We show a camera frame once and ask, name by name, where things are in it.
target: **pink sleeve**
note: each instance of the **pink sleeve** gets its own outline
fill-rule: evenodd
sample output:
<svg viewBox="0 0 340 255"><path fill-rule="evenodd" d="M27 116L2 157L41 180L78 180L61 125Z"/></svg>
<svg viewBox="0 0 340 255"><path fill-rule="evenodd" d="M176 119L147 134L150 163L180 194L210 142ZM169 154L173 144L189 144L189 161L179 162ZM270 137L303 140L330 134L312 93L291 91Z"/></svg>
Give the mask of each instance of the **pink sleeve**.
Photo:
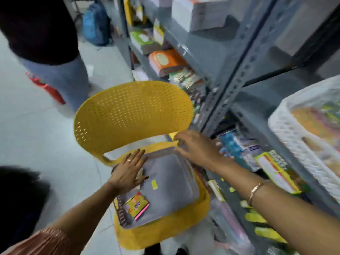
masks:
<svg viewBox="0 0 340 255"><path fill-rule="evenodd" d="M72 251L71 241L64 232L45 228L1 255L70 255Z"/></svg>

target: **forearm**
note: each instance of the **forearm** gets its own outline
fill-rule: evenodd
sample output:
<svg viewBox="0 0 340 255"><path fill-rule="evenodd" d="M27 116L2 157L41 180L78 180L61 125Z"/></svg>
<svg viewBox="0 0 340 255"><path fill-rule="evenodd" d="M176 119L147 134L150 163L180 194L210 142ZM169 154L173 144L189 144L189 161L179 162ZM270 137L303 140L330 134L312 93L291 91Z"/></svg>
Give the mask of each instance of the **forearm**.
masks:
<svg viewBox="0 0 340 255"><path fill-rule="evenodd" d="M100 219L116 197L114 187L106 183L98 191L61 216L50 228L64 231L81 251Z"/></svg>
<svg viewBox="0 0 340 255"><path fill-rule="evenodd" d="M264 181L226 158L215 163L214 171L244 199ZM268 183L259 188L253 196L252 206L301 255L336 254L340 251L340 222L276 185Z"/></svg>

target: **black shirt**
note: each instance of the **black shirt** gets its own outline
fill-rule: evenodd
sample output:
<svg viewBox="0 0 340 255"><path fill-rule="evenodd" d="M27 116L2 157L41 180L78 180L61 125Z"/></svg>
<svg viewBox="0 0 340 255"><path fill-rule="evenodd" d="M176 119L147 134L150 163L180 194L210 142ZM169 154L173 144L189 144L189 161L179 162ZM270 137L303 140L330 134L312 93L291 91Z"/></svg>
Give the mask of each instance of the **black shirt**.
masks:
<svg viewBox="0 0 340 255"><path fill-rule="evenodd" d="M17 56L36 63L64 64L79 54L63 0L6 0L0 5L0 29Z"/></svg>

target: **orange book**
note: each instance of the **orange book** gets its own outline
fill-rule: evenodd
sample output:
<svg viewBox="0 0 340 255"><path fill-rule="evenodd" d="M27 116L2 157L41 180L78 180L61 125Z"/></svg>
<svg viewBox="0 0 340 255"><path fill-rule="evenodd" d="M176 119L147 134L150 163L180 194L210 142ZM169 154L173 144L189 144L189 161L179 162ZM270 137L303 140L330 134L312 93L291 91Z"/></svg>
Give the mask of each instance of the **orange book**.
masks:
<svg viewBox="0 0 340 255"><path fill-rule="evenodd" d="M163 77L187 66L185 60L175 49L154 51L149 55L149 62L158 76Z"/></svg>

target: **yellow chair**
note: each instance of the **yellow chair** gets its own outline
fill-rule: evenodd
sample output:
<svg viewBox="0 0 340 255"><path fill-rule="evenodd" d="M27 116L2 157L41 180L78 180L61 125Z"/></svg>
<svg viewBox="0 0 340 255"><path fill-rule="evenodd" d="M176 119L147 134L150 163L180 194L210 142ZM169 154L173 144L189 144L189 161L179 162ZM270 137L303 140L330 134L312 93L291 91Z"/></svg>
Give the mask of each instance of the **yellow chair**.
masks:
<svg viewBox="0 0 340 255"><path fill-rule="evenodd" d="M134 81L104 90L89 98L74 119L78 143L107 166L119 163L106 159L106 152L145 138L186 130L192 120L189 96L170 83ZM146 153L176 146L159 142L144 146ZM201 221L209 210L209 195L196 176L198 200L185 208L131 230L123 229L115 215L119 244L139 250L161 242Z"/></svg>

